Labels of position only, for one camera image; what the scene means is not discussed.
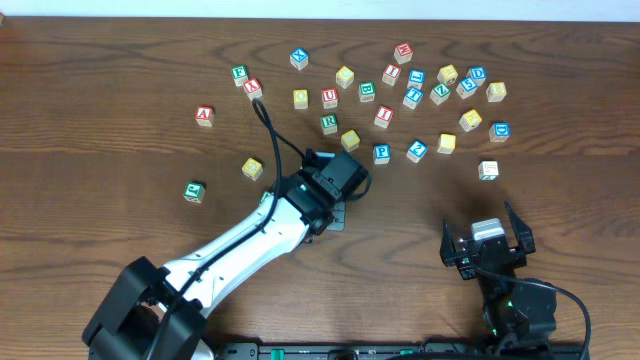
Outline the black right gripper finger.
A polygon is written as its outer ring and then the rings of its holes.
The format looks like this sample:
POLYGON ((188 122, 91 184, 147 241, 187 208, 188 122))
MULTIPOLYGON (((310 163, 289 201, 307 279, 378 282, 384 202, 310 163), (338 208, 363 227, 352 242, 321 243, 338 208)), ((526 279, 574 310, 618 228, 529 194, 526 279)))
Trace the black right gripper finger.
POLYGON ((532 254, 536 251, 532 229, 515 213, 511 205, 505 202, 505 208, 518 243, 518 247, 524 254, 532 254))
POLYGON ((446 221, 442 222, 443 235, 440 245, 440 258, 446 267, 452 267, 456 264, 457 251, 452 238, 452 233, 446 221))

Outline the green R wooden block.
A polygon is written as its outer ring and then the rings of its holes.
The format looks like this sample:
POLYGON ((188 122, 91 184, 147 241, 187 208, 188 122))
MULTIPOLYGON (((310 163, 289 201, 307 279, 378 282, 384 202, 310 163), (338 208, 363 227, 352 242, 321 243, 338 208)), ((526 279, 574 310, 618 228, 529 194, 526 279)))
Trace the green R wooden block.
POLYGON ((323 115, 320 118, 320 124, 324 135, 330 135, 338 131, 338 120, 335 114, 323 115))

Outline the green N wooden block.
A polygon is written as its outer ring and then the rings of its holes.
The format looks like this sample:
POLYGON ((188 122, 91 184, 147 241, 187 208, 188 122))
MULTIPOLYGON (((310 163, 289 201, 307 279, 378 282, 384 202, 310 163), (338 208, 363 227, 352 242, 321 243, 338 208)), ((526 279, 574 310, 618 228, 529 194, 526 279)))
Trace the green N wooden block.
POLYGON ((272 193, 271 193, 271 192, 269 192, 269 191, 265 191, 265 192, 262 194, 262 196, 261 196, 261 198, 260 198, 260 202, 259 202, 259 203, 260 203, 260 204, 262 204, 262 203, 263 203, 263 202, 264 202, 268 197, 270 197, 271 195, 272 195, 272 193))

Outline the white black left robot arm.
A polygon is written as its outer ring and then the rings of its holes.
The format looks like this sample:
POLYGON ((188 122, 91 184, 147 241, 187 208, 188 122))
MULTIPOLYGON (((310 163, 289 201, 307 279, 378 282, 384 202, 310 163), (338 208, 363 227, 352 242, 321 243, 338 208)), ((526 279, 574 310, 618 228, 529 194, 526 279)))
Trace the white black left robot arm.
POLYGON ((209 244, 157 267, 146 257, 119 274, 82 334, 98 360, 212 359, 203 339, 213 310, 239 285, 333 221, 359 198, 367 169, 347 152, 308 151, 243 221, 209 244))

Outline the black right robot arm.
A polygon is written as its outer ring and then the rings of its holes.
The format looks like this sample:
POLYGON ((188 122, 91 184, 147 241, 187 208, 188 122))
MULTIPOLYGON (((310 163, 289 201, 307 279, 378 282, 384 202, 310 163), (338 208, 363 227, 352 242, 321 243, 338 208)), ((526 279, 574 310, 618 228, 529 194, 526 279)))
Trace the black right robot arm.
POLYGON ((483 321, 492 330, 484 350, 494 356, 548 352, 556 329, 555 292, 536 279, 519 279, 515 270, 536 251, 531 228, 505 206, 517 244, 511 246, 499 219, 472 225, 472 236, 454 240, 443 226, 440 257, 464 280, 477 280, 483 297, 483 321))

